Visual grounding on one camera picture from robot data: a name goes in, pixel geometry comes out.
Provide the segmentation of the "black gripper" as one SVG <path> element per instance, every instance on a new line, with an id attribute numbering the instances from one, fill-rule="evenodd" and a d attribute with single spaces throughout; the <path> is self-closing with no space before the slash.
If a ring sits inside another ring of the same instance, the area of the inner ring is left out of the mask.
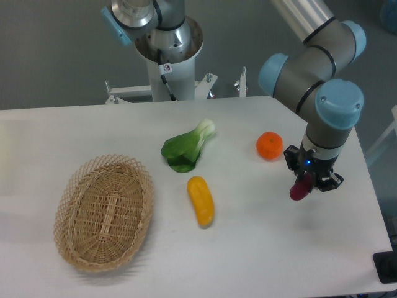
<path id="1" fill-rule="evenodd" d="M 303 180 L 305 173 L 311 175 L 313 187 L 320 191 L 335 190 L 344 181 L 341 175 L 331 172 L 336 157 L 320 159 L 314 156 L 313 150 L 305 150 L 302 146 L 295 145 L 289 145 L 283 154 L 288 169 L 296 176 L 296 183 Z"/>

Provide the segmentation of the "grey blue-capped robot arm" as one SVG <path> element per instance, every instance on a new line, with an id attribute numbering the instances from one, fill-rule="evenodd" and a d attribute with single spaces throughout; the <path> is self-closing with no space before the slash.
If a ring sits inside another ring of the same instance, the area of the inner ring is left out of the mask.
<path id="1" fill-rule="evenodd" d="M 337 189 L 343 179 L 333 166 L 364 96 L 335 75 L 363 52 L 365 33 L 354 22 L 338 21 L 322 1 L 274 1 L 274 6 L 305 50 L 295 58 L 272 55 L 259 72 L 259 86 L 307 123 L 301 145 L 284 152 L 297 182 L 323 192 Z M 115 38 L 133 44 L 146 60 L 154 101 L 199 97 L 194 71 L 203 37 L 184 1 L 112 1 L 101 15 Z"/>

